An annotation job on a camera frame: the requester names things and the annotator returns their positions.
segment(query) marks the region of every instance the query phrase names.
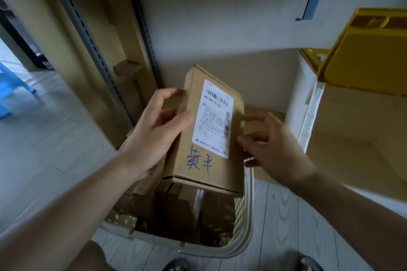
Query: gray wood floor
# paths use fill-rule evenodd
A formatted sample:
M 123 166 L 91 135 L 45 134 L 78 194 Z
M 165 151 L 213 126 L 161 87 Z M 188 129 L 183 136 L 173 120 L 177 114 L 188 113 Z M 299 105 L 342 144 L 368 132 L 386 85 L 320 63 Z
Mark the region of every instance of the gray wood floor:
M 18 73 L 33 88 L 3 100 L 0 120 L 0 232 L 46 205 L 108 161 L 114 151 L 74 94 L 50 71 Z M 179 254 L 99 229 L 93 239 L 118 270 L 161 270 Z M 371 270 L 312 207 L 288 189 L 255 182 L 254 233 L 230 259 L 187 257 L 191 270 L 293 270 L 297 253 L 326 271 Z

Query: forearm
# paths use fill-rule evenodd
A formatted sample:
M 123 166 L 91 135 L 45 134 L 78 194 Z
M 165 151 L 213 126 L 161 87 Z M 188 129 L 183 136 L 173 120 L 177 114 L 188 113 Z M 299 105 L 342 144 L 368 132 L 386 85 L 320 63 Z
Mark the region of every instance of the forearm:
M 2 269 L 66 269 L 137 179 L 116 156 L 24 222 L 0 235 Z
M 407 269 L 405 218 L 319 173 L 293 192 L 326 218 L 373 269 Z

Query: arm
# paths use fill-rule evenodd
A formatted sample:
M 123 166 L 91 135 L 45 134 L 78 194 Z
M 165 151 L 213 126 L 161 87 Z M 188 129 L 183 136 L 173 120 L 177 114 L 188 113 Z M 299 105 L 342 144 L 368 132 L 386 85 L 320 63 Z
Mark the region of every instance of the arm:
M 270 131 L 238 137 L 247 157 L 255 157 L 246 166 L 261 165 L 272 178 L 307 201 L 373 269 L 406 269 L 405 218 L 324 176 L 304 154 L 288 127 L 273 114 L 248 120 L 263 120 Z
M 0 235 L 2 270 L 64 270 L 90 240 L 119 197 L 148 175 L 176 136 L 192 124 L 191 112 L 161 110 L 182 90 L 158 90 L 133 134 L 101 169 Z

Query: fingernail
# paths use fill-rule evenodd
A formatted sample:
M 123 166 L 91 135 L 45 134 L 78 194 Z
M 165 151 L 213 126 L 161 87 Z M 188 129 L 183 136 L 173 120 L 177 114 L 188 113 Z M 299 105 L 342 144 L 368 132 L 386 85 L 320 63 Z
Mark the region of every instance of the fingernail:
M 194 120 L 194 114 L 192 112 L 186 111 L 184 112 L 189 117 L 189 120 L 192 122 Z

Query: blue chair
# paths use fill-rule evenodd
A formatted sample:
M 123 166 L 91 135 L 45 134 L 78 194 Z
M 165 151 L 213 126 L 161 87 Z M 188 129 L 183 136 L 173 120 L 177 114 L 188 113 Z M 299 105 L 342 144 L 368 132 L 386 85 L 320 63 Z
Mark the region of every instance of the blue chair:
M 11 72 L 4 64 L 0 62 L 0 100 L 8 97 L 10 94 L 14 92 L 14 90 L 18 87 L 24 87 L 29 92 L 34 94 L 36 92 L 35 89 L 31 88 L 29 85 L 24 83 L 16 74 Z M 6 118 L 11 113 L 0 104 L 0 119 Z

